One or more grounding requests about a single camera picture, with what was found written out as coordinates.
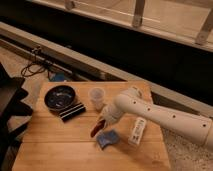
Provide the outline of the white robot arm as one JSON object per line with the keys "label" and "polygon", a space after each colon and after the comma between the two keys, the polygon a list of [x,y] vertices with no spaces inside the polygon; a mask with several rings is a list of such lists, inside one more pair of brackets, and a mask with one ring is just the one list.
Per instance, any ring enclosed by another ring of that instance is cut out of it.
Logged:
{"label": "white robot arm", "polygon": [[142,99],[140,90],[130,87],[115,96],[102,112],[106,125],[120,121],[125,113],[150,120],[191,142],[213,150],[213,120],[187,112],[155,105]]}

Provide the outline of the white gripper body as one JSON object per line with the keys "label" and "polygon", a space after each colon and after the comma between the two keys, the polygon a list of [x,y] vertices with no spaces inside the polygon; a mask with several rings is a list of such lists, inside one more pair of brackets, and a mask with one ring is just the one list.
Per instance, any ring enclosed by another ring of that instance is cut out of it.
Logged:
{"label": "white gripper body", "polygon": [[113,125],[121,119],[123,112],[116,105],[108,104],[103,108],[101,116],[107,125]]}

